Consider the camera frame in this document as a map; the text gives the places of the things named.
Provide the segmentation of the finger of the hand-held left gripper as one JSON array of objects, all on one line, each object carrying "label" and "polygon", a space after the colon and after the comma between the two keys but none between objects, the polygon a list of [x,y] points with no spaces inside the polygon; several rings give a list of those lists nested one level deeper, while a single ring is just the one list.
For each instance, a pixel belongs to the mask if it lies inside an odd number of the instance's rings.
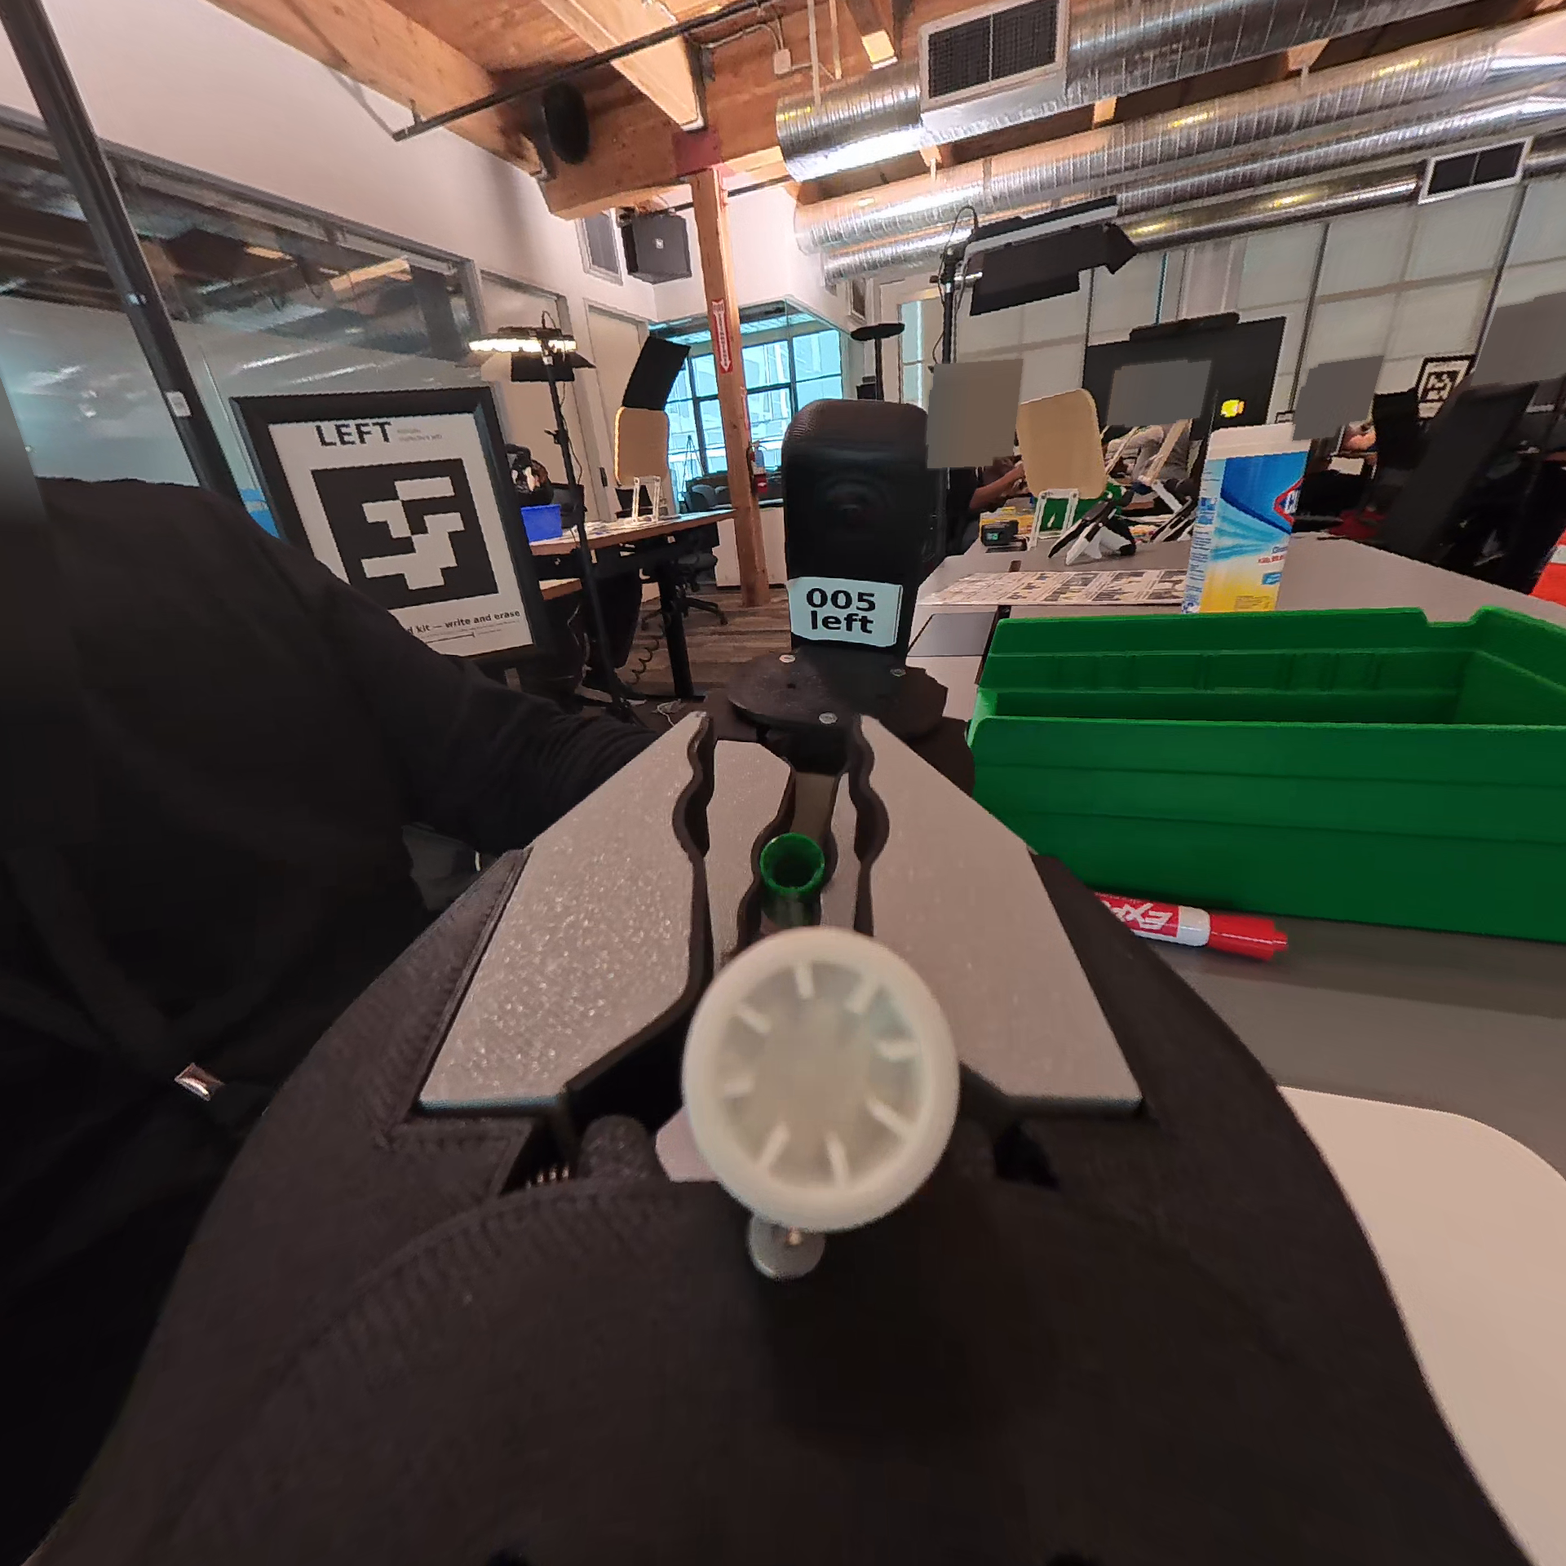
[{"label": "finger of the hand-held left gripper", "polygon": [[754,871],[757,843],[783,815],[791,785],[791,765],[765,746],[716,744],[713,755],[713,871]]}]

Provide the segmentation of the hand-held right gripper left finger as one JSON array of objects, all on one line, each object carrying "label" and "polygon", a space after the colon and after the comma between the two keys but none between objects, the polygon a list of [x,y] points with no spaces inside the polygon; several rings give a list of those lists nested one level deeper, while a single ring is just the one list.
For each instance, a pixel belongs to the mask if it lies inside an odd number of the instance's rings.
[{"label": "hand-held right gripper left finger", "polygon": [[711,958],[713,725],[692,714],[537,837],[420,1091],[562,1119],[687,1009]]}]

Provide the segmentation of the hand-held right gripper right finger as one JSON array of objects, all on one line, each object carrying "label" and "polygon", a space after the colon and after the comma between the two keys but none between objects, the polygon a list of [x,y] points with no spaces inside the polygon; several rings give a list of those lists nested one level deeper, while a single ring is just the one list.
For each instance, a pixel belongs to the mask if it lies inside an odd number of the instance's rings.
[{"label": "hand-held right gripper right finger", "polygon": [[862,718],[856,912],[925,981],[959,1059],[1024,1113],[1126,1115],[1143,1095],[1022,837]]}]

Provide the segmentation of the green marker cap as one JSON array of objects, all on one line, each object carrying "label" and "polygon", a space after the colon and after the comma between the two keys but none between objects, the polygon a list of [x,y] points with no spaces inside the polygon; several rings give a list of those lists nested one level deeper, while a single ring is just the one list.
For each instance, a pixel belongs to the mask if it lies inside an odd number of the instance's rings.
[{"label": "green marker cap", "polygon": [[804,834],[778,834],[757,858],[761,914],[774,929],[815,927],[828,882],[828,856]]}]

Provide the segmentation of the green dry erase marker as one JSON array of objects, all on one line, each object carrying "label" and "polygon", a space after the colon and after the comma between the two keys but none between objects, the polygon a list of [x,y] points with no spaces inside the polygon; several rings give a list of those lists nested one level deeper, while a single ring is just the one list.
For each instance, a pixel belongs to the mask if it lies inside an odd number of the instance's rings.
[{"label": "green dry erase marker", "polygon": [[961,1108],[953,1029],[871,936],[798,927],[733,957],[685,1040],[681,1098],[713,1177],[755,1219],[838,1234],[929,1182]]}]

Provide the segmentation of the white whiteboard sheet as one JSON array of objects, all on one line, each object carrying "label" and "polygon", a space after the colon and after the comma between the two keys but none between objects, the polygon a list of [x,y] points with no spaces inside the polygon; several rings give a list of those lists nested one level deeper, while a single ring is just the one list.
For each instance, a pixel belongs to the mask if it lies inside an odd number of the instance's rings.
[{"label": "white whiteboard sheet", "polygon": [[1423,1376],[1531,1562],[1565,1562],[1565,1182],[1455,1113],[1283,1087]]}]

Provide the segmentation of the person's left forearm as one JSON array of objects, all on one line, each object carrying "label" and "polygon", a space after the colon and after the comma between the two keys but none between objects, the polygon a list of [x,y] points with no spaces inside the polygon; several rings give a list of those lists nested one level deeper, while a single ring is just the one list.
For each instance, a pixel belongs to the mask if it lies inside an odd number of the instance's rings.
[{"label": "person's left forearm", "polygon": [[81,658],[90,867],[191,897],[409,876],[403,830],[524,848],[655,744],[431,651],[235,502],[45,479]]}]

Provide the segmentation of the red dry erase marker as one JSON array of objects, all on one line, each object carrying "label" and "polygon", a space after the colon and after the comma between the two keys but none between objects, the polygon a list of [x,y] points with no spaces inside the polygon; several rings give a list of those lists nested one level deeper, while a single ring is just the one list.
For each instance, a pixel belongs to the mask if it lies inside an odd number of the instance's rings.
[{"label": "red dry erase marker", "polygon": [[1287,934],[1263,916],[1209,912],[1128,893],[1099,891],[1097,897],[1128,930],[1149,942],[1255,962],[1272,962],[1287,951]]}]

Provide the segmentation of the printed paper sheets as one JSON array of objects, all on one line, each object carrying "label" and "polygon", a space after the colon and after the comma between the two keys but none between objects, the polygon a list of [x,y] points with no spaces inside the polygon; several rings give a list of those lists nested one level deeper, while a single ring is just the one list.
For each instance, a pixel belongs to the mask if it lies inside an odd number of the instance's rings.
[{"label": "printed paper sheets", "polygon": [[970,574],[921,602],[940,608],[1158,608],[1181,610],[1186,597],[1184,571],[1016,573]]}]

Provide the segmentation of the wooden sign board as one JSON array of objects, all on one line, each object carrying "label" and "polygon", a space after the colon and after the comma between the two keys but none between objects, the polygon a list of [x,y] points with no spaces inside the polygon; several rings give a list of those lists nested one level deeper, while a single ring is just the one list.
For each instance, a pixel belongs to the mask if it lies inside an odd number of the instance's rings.
[{"label": "wooden sign board", "polygon": [[1089,390],[1022,403],[1015,436],[1033,498],[1072,492],[1085,504],[1104,494],[1102,427]]},{"label": "wooden sign board", "polygon": [[675,517],[670,468],[672,427],[660,408],[625,405],[614,427],[614,494],[634,522]]}]

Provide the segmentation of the wooden desk with black legs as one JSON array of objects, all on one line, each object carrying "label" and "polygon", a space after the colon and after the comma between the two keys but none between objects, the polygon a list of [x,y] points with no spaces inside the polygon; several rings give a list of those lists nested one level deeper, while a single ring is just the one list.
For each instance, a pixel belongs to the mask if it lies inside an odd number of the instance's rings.
[{"label": "wooden desk with black legs", "polygon": [[612,701],[631,701],[634,692],[619,677],[621,660],[610,645],[603,614],[601,589],[616,578],[651,582],[657,589],[662,645],[670,655],[672,683],[677,699],[696,701],[700,690],[692,679],[690,651],[685,632],[688,595],[681,589],[679,563],[701,552],[713,554],[720,543],[718,528],[733,522],[733,509],[679,517],[625,517],[612,522],[578,522],[560,537],[532,541],[530,550],[541,573],[545,597],[563,597],[578,589],[586,597],[588,660],[597,675],[590,683]]}]

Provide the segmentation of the black light flag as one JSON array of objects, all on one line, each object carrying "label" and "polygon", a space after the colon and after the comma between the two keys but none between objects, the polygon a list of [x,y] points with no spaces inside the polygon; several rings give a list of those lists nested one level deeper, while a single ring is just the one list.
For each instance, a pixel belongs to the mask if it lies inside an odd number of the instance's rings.
[{"label": "black light flag", "polygon": [[649,336],[640,347],[619,407],[647,412],[666,410],[690,353],[685,343]]}]

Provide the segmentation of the overhead panel light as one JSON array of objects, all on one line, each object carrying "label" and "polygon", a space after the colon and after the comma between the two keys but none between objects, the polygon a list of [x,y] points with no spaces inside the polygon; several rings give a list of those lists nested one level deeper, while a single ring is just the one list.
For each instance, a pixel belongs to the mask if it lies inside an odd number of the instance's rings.
[{"label": "overhead panel light", "polygon": [[946,293],[966,293],[970,313],[983,317],[1072,295],[1085,274],[1117,272],[1138,254],[1117,203],[1085,202],[955,231],[936,278]]}]

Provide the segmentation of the black loudspeaker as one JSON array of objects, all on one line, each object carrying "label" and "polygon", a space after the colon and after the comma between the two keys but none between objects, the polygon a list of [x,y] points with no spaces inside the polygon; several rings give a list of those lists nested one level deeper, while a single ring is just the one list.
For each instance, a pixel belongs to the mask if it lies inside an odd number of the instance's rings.
[{"label": "black loudspeaker", "polygon": [[638,282],[664,285],[694,276],[690,228],[677,211],[625,209],[619,241],[625,270]]}]

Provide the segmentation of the green plastic bin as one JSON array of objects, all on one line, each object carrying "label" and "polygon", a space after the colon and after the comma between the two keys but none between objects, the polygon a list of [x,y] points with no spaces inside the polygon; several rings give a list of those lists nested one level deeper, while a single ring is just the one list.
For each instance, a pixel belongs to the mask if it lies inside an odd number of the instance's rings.
[{"label": "green plastic bin", "polygon": [[975,796],[1089,888],[1565,938],[1565,630],[1488,606],[1003,619]]}]

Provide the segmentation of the studio light on stand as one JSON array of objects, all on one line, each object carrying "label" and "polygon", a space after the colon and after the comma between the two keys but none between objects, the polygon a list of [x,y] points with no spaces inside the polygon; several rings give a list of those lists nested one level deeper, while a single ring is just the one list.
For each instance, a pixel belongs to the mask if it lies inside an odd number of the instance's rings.
[{"label": "studio light on stand", "polygon": [[[575,382],[578,367],[591,367],[578,353],[577,338],[560,328],[549,313],[541,313],[537,325],[502,326],[498,332],[470,341],[470,351],[480,356],[508,356],[511,360],[511,380],[515,384],[545,384],[550,390],[554,408],[552,438],[560,448],[563,477],[569,487],[578,485],[577,459],[569,418],[563,410],[562,386]],[[575,539],[578,556],[578,582],[588,600],[590,614],[590,658],[588,673],[595,673],[597,690],[608,699],[610,710],[627,722],[636,720],[631,688],[618,677],[608,627],[601,606],[599,582],[595,573],[595,552],[590,539],[588,492],[580,492],[575,509]]]}]

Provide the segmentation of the disinfecting wipes canister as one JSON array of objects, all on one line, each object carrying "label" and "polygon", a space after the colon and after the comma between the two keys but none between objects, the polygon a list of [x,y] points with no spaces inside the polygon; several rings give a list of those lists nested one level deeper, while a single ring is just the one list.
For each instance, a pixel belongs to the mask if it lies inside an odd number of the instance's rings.
[{"label": "disinfecting wipes canister", "polygon": [[1184,614],[1270,614],[1279,606],[1307,440],[1292,423],[1212,435],[1190,533]]}]

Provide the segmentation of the ceiling air vent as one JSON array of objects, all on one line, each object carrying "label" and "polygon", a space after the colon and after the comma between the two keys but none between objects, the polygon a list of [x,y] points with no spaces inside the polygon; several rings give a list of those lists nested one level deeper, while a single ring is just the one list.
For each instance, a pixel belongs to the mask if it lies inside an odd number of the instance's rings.
[{"label": "ceiling air vent", "polygon": [[1071,8],[1061,2],[985,4],[918,32],[925,118],[1000,99],[1059,95],[1067,82]]}]

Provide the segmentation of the framed fiducial marker sign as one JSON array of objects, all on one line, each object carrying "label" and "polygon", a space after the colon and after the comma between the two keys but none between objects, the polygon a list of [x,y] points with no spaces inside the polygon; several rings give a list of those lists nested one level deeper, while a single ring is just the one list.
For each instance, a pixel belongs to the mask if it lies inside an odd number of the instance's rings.
[{"label": "framed fiducial marker sign", "polygon": [[437,653],[554,656],[483,384],[237,397],[280,533]]}]

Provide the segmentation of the black monitor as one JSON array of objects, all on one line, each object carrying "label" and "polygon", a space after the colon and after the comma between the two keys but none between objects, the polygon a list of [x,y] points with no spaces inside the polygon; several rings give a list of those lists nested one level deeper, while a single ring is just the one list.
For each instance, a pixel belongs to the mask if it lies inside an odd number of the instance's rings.
[{"label": "black monitor", "polygon": [[1477,487],[1525,416],[1538,382],[1468,384],[1427,431],[1423,455],[1374,539],[1386,554],[1440,563],[1456,543]]}]

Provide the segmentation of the wooden support post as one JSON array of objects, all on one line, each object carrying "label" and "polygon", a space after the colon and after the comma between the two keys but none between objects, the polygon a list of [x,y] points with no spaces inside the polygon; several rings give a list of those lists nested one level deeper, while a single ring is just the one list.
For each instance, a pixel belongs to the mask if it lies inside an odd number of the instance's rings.
[{"label": "wooden support post", "polygon": [[729,464],[739,589],[742,602],[755,608],[770,600],[770,571],[754,487],[750,390],[742,364],[729,205],[718,166],[692,172],[688,187],[716,367],[720,427]]}]

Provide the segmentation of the silver air duct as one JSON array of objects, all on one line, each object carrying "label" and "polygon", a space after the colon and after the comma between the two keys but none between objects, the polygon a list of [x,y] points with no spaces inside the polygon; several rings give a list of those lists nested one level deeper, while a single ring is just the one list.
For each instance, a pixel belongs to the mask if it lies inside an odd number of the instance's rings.
[{"label": "silver air duct", "polygon": [[940,181],[798,209],[797,244],[823,261],[828,282],[845,282],[931,265],[951,226],[964,222],[1031,222],[1087,203],[1143,213],[1492,133],[1533,133],[1563,125],[1563,60],[1548,73],[1524,71],[1417,105],[1348,114],[1337,110],[1346,99],[1346,88],[1289,103],[1246,92],[1201,112],[1015,149],[946,170]]},{"label": "silver air duct", "polygon": [[[1427,24],[1456,9],[1458,4],[1085,4],[1071,9],[1067,82],[1050,101],[1030,93],[1020,103],[990,99],[925,118],[916,58],[858,84],[780,103],[776,136],[789,174],[800,181],[823,179],[940,144],[1037,131],[1063,112],[1091,108],[1112,95],[1126,101],[1140,92],[1188,90],[1207,75],[1257,65],[1272,54],[1317,43],[1332,47],[1404,23]],[[1171,106],[1164,119],[1203,112],[1246,92],[1272,92],[1289,103],[1346,88],[1346,108],[1337,112],[1348,114],[1417,105],[1520,73],[1552,73],[1557,58],[1563,60],[1563,13],[1546,13],[1509,26],[1440,32],[1356,62],[1313,64],[1285,82],[1207,92]]]}]

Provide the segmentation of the black wall screen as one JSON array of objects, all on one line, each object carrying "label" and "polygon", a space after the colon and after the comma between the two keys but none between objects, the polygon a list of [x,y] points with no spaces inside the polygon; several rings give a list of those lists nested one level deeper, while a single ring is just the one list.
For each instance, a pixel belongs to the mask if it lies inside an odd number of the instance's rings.
[{"label": "black wall screen", "polygon": [[1238,312],[1138,326],[1126,339],[1085,349],[1084,390],[1093,395],[1102,425],[1134,425],[1110,412],[1112,382],[1125,366],[1205,362],[1207,401],[1194,420],[1194,435],[1268,425],[1285,330],[1283,317],[1242,321]]}]

